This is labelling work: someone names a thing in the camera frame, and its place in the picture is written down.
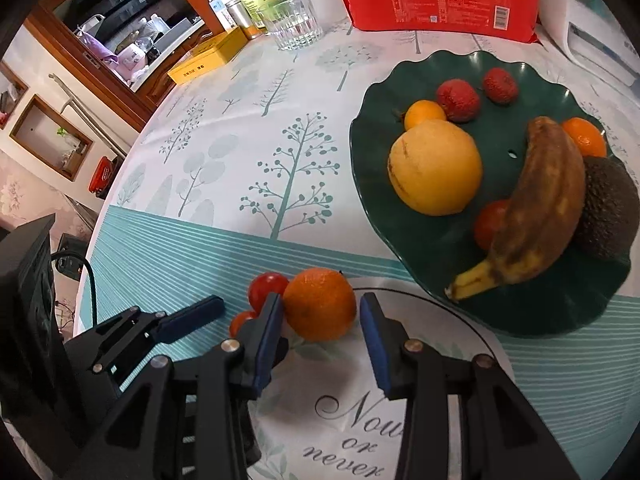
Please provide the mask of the wooden kitchen cabinet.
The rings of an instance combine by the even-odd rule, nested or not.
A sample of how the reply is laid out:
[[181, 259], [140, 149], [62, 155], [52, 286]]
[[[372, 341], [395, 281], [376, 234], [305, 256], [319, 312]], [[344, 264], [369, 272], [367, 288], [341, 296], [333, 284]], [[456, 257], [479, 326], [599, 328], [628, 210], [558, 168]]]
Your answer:
[[26, 29], [94, 96], [141, 130], [174, 82], [169, 69], [221, 32], [210, 0], [37, 0]]

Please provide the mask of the tree pattern tablecloth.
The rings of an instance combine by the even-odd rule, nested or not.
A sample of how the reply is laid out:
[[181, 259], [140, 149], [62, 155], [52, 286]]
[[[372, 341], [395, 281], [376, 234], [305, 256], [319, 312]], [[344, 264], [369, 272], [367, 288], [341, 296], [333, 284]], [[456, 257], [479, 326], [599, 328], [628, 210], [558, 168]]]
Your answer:
[[349, 127], [369, 89], [382, 93], [381, 118], [362, 154], [385, 158], [378, 135], [398, 136], [410, 104], [450, 78], [475, 84], [496, 61], [539, 114], [592, 119], [638, 174], [638, 99], [570, 62], [547, 36], [518, 44], [337, 24], [298, 52], [260, 38], [175, 88], [138, 137], [89, 245], [96, 280], [79, 289], [76, 332], [132, 306], [174, 312], [209, 295], [235, 315], [262, 272], [337, 270], [445, 356], [494, 356], [577, 473], [603, 477], [639, 421], [638, 272], [579, 330], [515, 337], [419, 286], [372, 229], [352, 178]]

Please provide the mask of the overripe brown banana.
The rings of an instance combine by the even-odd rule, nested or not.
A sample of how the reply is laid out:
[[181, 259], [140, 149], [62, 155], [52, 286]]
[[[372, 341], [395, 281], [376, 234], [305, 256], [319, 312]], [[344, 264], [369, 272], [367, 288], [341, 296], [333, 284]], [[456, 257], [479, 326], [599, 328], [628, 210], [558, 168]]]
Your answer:
[[524, 283], [550, 268], [567, 248], [584, 206], [586, 174], [578, 147], [547, 116], [527, 125], [524, 167], [486, 258], [446, 289], [459, 301]]

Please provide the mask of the yellow tin box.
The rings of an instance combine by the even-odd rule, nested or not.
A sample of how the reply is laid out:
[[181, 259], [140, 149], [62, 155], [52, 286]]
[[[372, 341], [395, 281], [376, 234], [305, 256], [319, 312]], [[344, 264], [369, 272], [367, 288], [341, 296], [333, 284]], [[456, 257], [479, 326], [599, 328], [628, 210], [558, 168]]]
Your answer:
[[168, 75], [175, 84], [185, 84], [226, 65], [247, 44], [247, 36], [239, 27], [230, 32], [222, 32], [192, 48], [179, 63], [168, 70]]

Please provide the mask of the dark avocado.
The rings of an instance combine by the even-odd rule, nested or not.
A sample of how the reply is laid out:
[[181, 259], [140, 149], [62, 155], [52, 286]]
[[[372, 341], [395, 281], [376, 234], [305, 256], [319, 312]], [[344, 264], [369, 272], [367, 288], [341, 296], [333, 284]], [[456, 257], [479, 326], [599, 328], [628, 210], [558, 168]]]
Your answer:
[[584, 158], [586, 194], [575, 238], [602, 260], [628, 255], [639, 229], [639, 196], [634, 180], [617, 159]]

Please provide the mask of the white countertop appliance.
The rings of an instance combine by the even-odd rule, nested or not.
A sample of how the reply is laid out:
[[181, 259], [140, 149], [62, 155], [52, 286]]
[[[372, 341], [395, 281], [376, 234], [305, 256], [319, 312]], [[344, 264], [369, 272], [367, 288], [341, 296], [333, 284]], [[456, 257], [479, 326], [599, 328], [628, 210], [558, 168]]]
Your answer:
[[603, 0], [539, 0], [538, 14], [573, 63], [610, 84], [639, 89], [639, 55]]

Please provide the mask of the cherry tomato top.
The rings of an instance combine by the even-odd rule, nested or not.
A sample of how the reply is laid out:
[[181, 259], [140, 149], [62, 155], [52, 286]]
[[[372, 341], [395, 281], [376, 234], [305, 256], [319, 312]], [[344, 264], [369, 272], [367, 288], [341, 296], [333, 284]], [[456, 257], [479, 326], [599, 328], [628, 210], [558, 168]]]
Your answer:
[[485, 252], [488, 252], [509, 204], [510, 200], [495, 200], [487, 204], [475, 219], [473, 237], [477, 246]]

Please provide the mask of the wooden wall niche frame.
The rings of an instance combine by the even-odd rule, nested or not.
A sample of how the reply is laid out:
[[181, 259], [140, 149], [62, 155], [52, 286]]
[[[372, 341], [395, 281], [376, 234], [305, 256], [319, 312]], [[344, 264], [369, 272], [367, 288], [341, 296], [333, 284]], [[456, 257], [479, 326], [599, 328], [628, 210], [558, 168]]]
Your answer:
[[70, 182], [76, 180], [93, 144], [93, 140], [36, 94], [17, 119], [10, 138]]

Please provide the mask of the large yellow orange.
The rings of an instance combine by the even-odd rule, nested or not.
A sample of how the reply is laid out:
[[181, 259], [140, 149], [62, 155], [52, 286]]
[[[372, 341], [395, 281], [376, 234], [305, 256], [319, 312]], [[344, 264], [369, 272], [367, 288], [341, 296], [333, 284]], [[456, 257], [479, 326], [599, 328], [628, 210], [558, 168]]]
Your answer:
[[432, 217], [458, 214], [471, 203], [483, 179], [476, 143], [460, 127], [427, 119], [390, 148], [387, 174], [398, 197]]

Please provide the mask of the red basket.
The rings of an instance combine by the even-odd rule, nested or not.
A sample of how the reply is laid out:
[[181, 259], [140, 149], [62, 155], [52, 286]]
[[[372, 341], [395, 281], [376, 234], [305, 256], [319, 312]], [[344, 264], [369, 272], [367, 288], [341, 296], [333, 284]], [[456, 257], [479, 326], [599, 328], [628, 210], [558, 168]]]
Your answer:
[[120, 158], [118, 156], [113, 159], [108, 159], [106, 156], [103, 156], [98, 162], [96, 170], [94, 170], [88, 191], [97, 198], [104, 198], [115, 179], [119, 163]]

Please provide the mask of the clear drinking glass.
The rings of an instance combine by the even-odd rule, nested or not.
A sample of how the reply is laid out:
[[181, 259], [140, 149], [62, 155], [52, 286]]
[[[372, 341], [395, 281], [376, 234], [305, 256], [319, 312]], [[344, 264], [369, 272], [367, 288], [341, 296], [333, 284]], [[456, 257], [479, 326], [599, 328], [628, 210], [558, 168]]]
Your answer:
[[281, 51], [306, 48], [323, 37], [311, 0], [279, 0], [258, 9], [258, 15]]

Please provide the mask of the small card box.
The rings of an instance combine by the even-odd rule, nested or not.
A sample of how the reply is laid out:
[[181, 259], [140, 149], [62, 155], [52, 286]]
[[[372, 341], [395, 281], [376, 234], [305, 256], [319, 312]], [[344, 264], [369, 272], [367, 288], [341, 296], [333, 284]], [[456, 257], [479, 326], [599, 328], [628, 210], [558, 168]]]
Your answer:
[[235, 20], [227, 8], [227, 4], [230, 1], [231, 0], [208, 0], [210, 8], [226, 32], [230, 32], [230, 30], [236, 26]]

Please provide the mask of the small orange tangerine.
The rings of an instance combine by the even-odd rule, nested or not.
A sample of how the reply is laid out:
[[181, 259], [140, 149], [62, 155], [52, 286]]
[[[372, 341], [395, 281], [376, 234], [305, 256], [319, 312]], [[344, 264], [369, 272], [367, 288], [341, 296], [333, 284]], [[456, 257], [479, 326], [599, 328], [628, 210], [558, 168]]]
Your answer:
[[404, 115], [404, 127], [410, 130], [426, 120], [446, 120], [444, 110], [437, 102], [430, 100], [419, 100], [411, 104]]

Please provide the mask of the cherry tomato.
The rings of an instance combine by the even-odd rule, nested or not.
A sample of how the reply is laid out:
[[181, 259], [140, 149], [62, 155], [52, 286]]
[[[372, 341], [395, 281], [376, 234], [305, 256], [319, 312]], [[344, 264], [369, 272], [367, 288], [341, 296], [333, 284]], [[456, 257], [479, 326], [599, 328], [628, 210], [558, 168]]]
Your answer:
[[488, 252], [509, 204], [510, 200], [495, 200], [487, 204], [475, 219], [473, 237], [477, 246], [485, 252]]
[[235, 338], [245, 322], [257, 318], [257, 313], [253, 310], [243, 311], [235, 315], [229, 325], [229, 337]]
[[248, 303], [256, 313], [260, 313], [270, 294], [282, 295], [290, 281], [280, 273], [265, 272], [250, 282], [247, 289]]

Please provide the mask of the small metal tin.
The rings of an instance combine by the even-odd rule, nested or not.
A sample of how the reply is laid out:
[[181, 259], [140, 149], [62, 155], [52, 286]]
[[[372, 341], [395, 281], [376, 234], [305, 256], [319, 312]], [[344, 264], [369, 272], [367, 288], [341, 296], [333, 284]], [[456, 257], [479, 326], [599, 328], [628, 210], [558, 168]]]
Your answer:
[[226, 8], [247, 39], [253, 40], [262, 34], [262, 31], [250, 18], [250, 14], [247, 13], [241, 0], [230, 0], [226, 3]]

